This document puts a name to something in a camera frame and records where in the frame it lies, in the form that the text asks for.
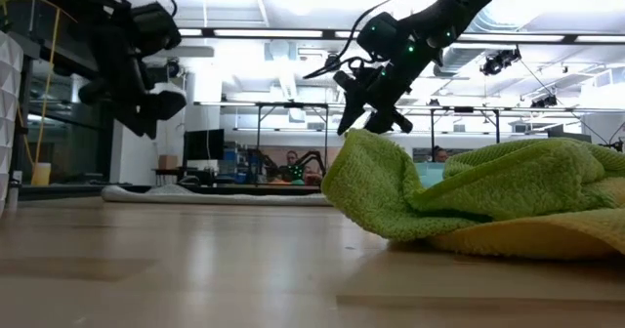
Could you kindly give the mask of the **black computer monitor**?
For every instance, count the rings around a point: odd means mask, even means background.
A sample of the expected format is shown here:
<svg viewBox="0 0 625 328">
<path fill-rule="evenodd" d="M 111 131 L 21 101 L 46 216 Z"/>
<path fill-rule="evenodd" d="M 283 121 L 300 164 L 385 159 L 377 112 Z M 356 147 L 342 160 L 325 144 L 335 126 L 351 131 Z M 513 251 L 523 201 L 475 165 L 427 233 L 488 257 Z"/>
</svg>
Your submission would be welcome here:
<svg viewBox="0 0 625 328">
<path fill-rule="evenodd" d="M 224 154 L 224 129 L 185 133 L 184 158 L 186 160 L 222 160 Z"/>
</svg>

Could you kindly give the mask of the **long ceiling light fixture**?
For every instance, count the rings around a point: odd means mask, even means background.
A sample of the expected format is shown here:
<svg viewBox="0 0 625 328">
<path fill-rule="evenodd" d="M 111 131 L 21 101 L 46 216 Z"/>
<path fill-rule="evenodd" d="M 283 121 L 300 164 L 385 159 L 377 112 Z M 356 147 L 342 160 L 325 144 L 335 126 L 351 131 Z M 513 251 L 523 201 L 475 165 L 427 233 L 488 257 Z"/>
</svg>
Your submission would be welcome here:
<svg viewBox="0 0 625 328">
<path fill-rule="evenodd" d="M 185 38 L 223 39 L 307 39 L 343 41 L 348 40 L 348 30 L 317 29 L 269 29 L 269 28 L 181 28 Z M 474 33 L 461 34 L 457 43 L 467 44 L 563 44 L 579 46 L 625 45 L 625 34 L 553 34 L 529 32 Z"/>
</svg>

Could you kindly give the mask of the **dark grey computer monitor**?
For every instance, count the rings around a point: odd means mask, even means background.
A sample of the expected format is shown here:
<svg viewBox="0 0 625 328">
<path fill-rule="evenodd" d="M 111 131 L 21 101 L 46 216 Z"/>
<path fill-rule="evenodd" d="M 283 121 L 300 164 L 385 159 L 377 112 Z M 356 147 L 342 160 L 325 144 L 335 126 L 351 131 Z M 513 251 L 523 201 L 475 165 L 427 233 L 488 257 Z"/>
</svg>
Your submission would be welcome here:
<svg viewBox="0 0 625 328">
<path fill-rule="evenodd" d="M 567 138 L 567 139 L 573 139 L 573 140 L 577 140 L 577 141 L 585 142 L 585 143 L 590 143 L 592 141 L 592 138 L 590 135 L 566 132 L 564 130 L 563 125 L 558 125 L 556 127 L 549 128 L 547 130 L 547 134 L 550 139 Z"/>
</svg>

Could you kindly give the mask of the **yellow microfiber towel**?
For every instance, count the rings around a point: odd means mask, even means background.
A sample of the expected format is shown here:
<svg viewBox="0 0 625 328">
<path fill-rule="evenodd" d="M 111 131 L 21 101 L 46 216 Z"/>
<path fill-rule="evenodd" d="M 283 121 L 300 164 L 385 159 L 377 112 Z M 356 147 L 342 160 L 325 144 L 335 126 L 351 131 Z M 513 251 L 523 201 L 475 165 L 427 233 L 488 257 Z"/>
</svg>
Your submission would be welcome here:
<svg viewBox="0 0 625 328">
<path fill-rule="evenodd" d="M 625 258 L 625 177 L 591 185 L 616 202 L 614 208 L 475 225 L 421 242 L 438 251 L 469 256 L 577 261 Z"/>
</svg>

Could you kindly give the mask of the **green microfiber towel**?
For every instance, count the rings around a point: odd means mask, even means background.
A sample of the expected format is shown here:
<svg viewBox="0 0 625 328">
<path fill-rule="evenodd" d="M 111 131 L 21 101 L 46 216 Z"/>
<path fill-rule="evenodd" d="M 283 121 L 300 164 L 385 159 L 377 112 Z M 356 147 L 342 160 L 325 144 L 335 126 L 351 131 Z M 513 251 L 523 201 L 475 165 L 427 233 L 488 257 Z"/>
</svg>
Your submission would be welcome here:
<svg viewBox="0 0 625 328">
<path fill-rule="evenodd" d="M 321 190 L 351 221 L 390 240 L 518 221 L 625 233 L 625 155 L 571 138 L 463 152 L 448 158 L 440 181 L 427 186 L 398 144 L 352 130 Z"/>
</svg>

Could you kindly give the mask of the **white faceted plant pot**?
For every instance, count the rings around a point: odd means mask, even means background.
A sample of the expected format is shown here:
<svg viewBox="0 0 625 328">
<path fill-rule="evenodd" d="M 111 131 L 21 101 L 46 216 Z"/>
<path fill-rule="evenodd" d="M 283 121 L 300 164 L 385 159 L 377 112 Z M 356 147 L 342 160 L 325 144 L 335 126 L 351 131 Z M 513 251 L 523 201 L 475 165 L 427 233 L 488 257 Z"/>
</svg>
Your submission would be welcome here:
<svg viewBox="0 0 625 328">
<path fill-rule="evenodd" d="M 10 184 L 22 60 L 20 44 L 0 31 L 0 217 L 4 212 Z"/>
</svg>

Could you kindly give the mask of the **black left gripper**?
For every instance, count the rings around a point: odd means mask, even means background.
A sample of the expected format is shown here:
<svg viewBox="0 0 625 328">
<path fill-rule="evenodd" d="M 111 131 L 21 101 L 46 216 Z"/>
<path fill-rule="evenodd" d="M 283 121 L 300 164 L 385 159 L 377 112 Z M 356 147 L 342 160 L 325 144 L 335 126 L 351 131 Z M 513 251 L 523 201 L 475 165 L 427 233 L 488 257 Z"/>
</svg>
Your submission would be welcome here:
<svg viewBox="0 0 625 328">
<path fill-rule="evenodd" d="M 120 27 L 96 26 L 88 40 L 99 77 L 79 89 L 79 99 L 85 104 L 109 100 L 117 121 L 136 136 L 142 125 L 144 134 L 154 140 L 157 120 L 172 118 L 187 105 L 186 97 L 175 91 L 149 92 L 136 50 Z"/>
</svg>

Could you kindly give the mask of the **yellow cup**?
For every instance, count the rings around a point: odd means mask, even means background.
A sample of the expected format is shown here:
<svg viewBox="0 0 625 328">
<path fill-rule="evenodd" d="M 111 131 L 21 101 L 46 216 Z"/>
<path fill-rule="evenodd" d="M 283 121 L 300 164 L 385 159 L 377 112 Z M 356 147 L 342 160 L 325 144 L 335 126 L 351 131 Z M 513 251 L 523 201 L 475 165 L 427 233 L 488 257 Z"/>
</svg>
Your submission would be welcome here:
<svg viewBox="0 0 625 328">
<path fill-rule="evenodd" d="M 52 165 L 47 162 L 37 162 L 34 165 L 31 184 L 37 186 L 46 186 L 50 184 Z"/>
</svg>

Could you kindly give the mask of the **black ceiling spotlight cluster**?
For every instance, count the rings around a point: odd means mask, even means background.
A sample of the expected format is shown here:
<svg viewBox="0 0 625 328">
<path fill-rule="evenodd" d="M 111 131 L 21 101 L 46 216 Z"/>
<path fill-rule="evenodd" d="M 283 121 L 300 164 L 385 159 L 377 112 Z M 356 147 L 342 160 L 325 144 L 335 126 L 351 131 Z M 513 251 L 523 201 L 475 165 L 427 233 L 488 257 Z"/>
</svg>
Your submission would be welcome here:
<svg viewBox="0 0 625 328">
<path fill-rule="evenodd" d="M 521 51 L 519 49 L 501 50 L 495 55 L 487 56 L 479 71 L 485 76 L 497 75 L 520 59 Z"/>
</svg>

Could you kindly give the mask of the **black metal table frame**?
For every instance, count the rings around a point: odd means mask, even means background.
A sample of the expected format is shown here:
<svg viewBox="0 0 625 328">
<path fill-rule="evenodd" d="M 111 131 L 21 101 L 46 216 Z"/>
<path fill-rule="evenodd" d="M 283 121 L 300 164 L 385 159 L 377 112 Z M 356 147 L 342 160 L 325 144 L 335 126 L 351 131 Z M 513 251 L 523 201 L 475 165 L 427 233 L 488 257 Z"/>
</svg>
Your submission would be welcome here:
<svg viewBox="0 0 625 328">
<path fill-rule="evenodd" d="M 72 197 L 99 196 L 104 185 L 55 184 L 50 186 L 23 186 L 20 200 L 61 199 Z M 318 186 L 287 184 L 218 184 L 217 186 L 188 186 L 187 189 L 200 194 L 250 194 L 250 195 L 309 195 L 320 193 Z"/>
</svg>

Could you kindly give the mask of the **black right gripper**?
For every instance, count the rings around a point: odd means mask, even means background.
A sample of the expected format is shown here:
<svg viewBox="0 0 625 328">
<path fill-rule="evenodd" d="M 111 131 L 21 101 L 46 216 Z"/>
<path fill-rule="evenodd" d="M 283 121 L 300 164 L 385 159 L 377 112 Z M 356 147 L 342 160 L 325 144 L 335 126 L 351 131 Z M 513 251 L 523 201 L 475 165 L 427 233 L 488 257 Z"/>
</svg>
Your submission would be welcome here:
<svg viewBox="0 0 625 328">
<path fill-rule="evenodd" d="M 393 110 L 398 99 L 410 91 L 410 86 L 430 62 L 440 63 L 442 50 L 451 45 L 458 34 L 453 25 L 418 32 L 407 30 L 414 42 L 412 53 L 402 53 L 389 61 L 374 61 L 377 67 L 360 64 L 350 74 L 337 71 L 333 79 L 345 92 L 345 107 L 337 134 L 343 135 L 364 113 L 363 106 L 371 105 L 372 112 L 364 129 L 374 134 L 384 134 L 396 124 L 402 133 L 410 133 L 413 124 L 398 111 Z"/>
</svg>

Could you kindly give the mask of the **translucent teal plastic bin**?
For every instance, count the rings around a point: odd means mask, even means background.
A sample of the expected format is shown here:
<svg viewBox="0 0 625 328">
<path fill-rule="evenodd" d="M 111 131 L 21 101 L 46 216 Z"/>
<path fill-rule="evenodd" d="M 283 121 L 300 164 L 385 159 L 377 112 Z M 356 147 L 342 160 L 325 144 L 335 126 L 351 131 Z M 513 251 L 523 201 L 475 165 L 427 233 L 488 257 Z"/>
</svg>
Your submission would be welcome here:
<svg viewBox="0 0 625 328">
<path fill-rule="evenodd" d="M 423 187 L 431 187 L 443 180 L 445 165 L 438 162 L 419 162 L 415 164 Z"/>
</svg>

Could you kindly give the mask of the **white microfiber towel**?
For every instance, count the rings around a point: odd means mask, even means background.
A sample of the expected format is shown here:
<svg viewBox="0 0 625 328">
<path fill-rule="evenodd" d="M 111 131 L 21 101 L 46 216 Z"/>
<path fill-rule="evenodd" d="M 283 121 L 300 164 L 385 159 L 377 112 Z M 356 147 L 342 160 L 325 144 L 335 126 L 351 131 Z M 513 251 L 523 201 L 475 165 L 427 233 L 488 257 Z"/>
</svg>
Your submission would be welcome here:
<svg viewBox="0 0 625 328">
<path fill-rule="evenodd" d="M 154 203 L 154 204 L 203 204 L 247 206 L 319 206 L 332 204 L 323 194 L 309 195 L 250 195 L 250 194 L 202 194 L 176 184 L 152 187 L 145 192 L 135 192 L 120 185 L 105 186 L 101 192 L 105 202 Z"/>
</svg>

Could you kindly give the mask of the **blue storage shelf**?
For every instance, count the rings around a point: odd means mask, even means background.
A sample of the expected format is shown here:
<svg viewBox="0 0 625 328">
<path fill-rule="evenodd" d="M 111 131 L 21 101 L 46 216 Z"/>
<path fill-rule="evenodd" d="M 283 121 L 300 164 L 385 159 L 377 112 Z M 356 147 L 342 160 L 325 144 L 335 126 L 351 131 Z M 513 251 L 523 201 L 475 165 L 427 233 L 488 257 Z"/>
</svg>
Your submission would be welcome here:
<svg viewBox="0 0 625 328">
<path fill-rule="evenodd" d="M 224 157 L 219 161 L 219 176 L 235 184 L 246 181 L 248 171 L 247 149 L 237 142 L 225 142 Z"/>
</svg>

